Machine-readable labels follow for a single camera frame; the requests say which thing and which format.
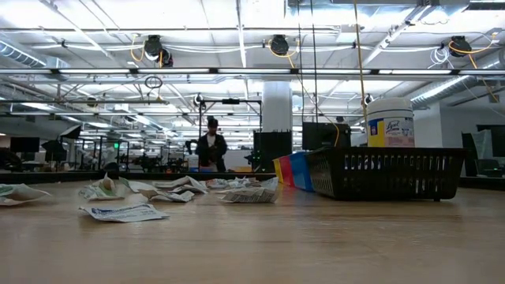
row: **white pillar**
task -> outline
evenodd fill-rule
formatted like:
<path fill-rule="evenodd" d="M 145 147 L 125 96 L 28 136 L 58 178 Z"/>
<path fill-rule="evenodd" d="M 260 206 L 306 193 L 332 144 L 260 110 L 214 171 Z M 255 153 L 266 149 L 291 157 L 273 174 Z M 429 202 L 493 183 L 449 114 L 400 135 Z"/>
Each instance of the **white pillar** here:
<path fill-rule="evenodd" d="M 263 132 L 293 129 L 291 86 L 287 81 L 266 81 L 263 86 Z"/>

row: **disinfecting wipes container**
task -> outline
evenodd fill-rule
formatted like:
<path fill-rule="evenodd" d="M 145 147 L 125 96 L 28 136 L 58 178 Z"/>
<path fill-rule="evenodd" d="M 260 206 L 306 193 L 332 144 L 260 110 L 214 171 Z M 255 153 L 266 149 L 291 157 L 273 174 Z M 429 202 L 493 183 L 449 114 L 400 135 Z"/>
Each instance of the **disinfecting wipes container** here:
<path fill-rule="evenodd" d="M 412 104 L 407 99 L 378 99 L 367 106 L 369 147 L 415 147 Z"/>

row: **wooden table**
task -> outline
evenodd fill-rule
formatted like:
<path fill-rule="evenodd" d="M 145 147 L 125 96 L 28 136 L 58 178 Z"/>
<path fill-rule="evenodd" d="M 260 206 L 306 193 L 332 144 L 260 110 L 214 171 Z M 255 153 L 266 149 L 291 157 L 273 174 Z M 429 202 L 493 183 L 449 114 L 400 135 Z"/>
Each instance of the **wooden table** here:
<path fill-rule="evenodd" d="M 54 196 L 0 207 L 1 283 L 505 279 L 504 192 L 461 189 L 441 203 L 336 202 L 283 189 L 276 204 L 221 204 L 209 194 L 155 203 L 170 220 L 111 223 L 77 210 L 86 184 L 33 185 Z"/>

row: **ceiling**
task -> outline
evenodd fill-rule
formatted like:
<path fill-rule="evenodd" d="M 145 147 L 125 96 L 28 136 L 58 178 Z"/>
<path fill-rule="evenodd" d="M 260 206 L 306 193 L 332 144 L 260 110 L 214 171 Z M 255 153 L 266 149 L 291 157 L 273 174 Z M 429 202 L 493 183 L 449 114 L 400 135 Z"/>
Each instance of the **ceiling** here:
<path fill-rule="evenodd" d="M 298 16 L 296 7 L 287 6 L 283 0 L 59 0 L 54 1 L 57 11 L 48 7 L 52 5 L 49 0 L 3 0 L 0 2 L 0 42 L 2 39 L 9 41 L 36 58 L 59 58 L 71 68 L 157 68 L 157 64 L 145 56 L 137 62 L 131 53 L 140 58 L 143 41 L 149 35 L 160 35 L 164 47 L 173 57 L 175 68 L 291 68 L 288 58 L 276 57 L 268 48 L 272 36 L 282 34 L 286 35 L 296 68 L 356 69 L 358 52 L 353 44 L 357 35 L 352 6 L 330 5 L 331 1 L 315 2 L 317 6 L 312 15 L 307 1 L 301 1 L 303 5 Z M 488 48 L 475 54 L 477 62 L 502 47 L 505 33 L 501 32 L 501 27 L 505 25 L 505 12 L 501 10 L 465 10 L 467 5 L 461 4 L 465 1 L 453 1 L 458 3 L 453 6 L 428 8 L 416 8 L 416 1 L 410 1 L 414 2 L 412 5 L 407 0 L 403 2 L 405 5 L 391 6 L 378 2 L 371 6 L 359 6 L 358 23 L 362 27 L 359 36 L 365 68 L 449 69 L 452 68 L 449 61 L 456 69 L 473 68 L 467 57 L 449 57 L 435 64 L 437 47 L 441 43 L 447 45 L 452 36 L 465 36 L 474 50 Z M 404 25 L 406 19 L 413 15 L 411 25 Z M 498 32 L 490 45 L 490 31 L 494 28 L 498 28 Z M 387 42 L 375 52 L 377 50 L 373 50 L 374 47 L 385 39 Z M 27 66 L 0 56 L 0 68 Z M 114 111 L 111 105 L 88 107 L 72 103 L 73 100 L 94 96 L 101 100 L 125 100 L 125 104 L 128 104 L 129 100 L 147 99 L 151 91 L 139 78 L 133 78 L 132 82 L 131 78 L 126 79 L 125 76 L 97 77 L 103 81 L 112 80 L 116 84 L 93 83 L 95 78 L 86 76 L 71 78 L 75 79 L 69 80 L 72 83 L 55 82 L 43 76 L 10 77 L 20 84 L 32 84 L 32 88 L 39 90 L 42 95 L 35 96 L 35 91 L 28 93 L 34 99 L 50 99 L 64 94 L 64 100 L 68 102 L 64 107 L 72 107 L 73 111 Z M 192 112 L 196 94 L 205 99 L 261 100 L 263 82 L 272 80 L 262 76 L 192 75 L 191 84 L 188 84 L 186 79 L 184 75 L 164 77 L 164 85 L 156 93 L 150 94 L 149 99 L 159 96 L 167 104 L 130 103 L 127 109 L 138 113 Z M 291 81 L 294 95 L 301 95 L 299 78 L 282 80 Z M 407 95 L 431 81 L 430 78 L 406 77 L 398 80 L 390 77 L 365 80 L 364 87 L 365 93 L 375 98 L 394 97 Z M 304 79 L 303 85 L 309 93 L 316 90 L 313 78 Z M 336 114 L 360 112 L 361 82 L 356 77 L 348 80 L 325 77 L 317 81 L 317 93 L 320 96 L 320 110 L 331 114 L 332 118 Z M 469 95 L 459 94 L 454 100 L 447 100 L 447 103 Z M 43 110 L 26 105 L 14 108 L 19 111 Z M 310 99 L 305 99 L 304 108 L 310 112 L 315 105 Z M 251 106 L 246 104 L 233 107 L 216 104 L 212 110 L 253 113 Z M 148 118 L 151 123 L 169 130 L 197 130 L 194 126 L 196 118 Z M 142 121 L 125 123 L 122 117 L 107 117 L 107 121 L 116 129 L 152 128 L 152 125 Z M 222 125 L 256 125 L 259 118 L 222 117 L 220 121 Z M 301 119 L 294 118 L 294 125 L 300 124 Z"/>

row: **wire basket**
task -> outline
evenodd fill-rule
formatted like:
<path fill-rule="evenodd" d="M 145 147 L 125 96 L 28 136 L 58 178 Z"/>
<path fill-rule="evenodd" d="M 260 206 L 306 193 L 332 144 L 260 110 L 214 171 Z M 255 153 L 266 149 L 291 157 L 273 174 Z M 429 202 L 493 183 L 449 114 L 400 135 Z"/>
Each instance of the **wire basket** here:
<path fill-rule="evenodd" d="M 315 192 L 339 200 L 451 199 L 465 149 L 325 148 L 306 156 Z"/>

